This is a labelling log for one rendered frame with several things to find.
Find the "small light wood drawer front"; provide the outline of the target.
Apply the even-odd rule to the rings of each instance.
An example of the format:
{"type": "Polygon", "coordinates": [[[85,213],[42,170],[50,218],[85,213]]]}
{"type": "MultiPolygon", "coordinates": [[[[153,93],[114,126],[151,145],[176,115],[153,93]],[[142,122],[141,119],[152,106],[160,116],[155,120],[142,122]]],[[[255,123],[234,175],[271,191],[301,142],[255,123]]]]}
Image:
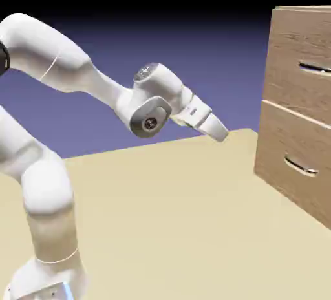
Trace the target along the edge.
{"type": "Polygon", "coordinates": [[[331,125],[262,101],[254,172],[331,230],[331,125]],[[285,155],[319,173],[303,175],[285,155]]]}

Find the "light wood cabinet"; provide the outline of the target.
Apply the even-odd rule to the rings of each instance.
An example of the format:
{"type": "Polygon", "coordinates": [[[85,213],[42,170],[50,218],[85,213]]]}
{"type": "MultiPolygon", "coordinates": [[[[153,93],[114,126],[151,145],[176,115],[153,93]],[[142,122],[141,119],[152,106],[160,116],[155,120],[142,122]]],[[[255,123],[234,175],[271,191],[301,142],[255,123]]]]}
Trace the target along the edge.
{"type": "Polygon", "coordinates": [[[272,12],[254,172],[331,230],[331,6],[272,12]]]}

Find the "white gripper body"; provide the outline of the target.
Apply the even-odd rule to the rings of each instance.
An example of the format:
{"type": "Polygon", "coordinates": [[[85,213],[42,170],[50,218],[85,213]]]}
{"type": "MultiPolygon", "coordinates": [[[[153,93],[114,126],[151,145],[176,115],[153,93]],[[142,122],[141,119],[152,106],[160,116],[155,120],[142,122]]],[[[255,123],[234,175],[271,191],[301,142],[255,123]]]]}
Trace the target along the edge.
{"type": "Polygon", "coordinates": [[[212,112],[200,125],[199,131],[218,142],[223,142],[229,134],[226,126],[212,112]]]}

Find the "large light wood drawer front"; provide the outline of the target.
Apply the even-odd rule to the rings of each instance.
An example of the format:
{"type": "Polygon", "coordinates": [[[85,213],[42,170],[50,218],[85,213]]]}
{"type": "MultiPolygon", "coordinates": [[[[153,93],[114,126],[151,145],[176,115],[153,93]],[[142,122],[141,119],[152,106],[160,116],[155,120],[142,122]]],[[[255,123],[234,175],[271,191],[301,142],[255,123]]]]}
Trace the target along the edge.
{"type": "Polygon", "coordinates": [[[331,74],[299,67],[331,68],[331,6],[280,6],[273,10],[262,97],[331,125],[331,74]]]}

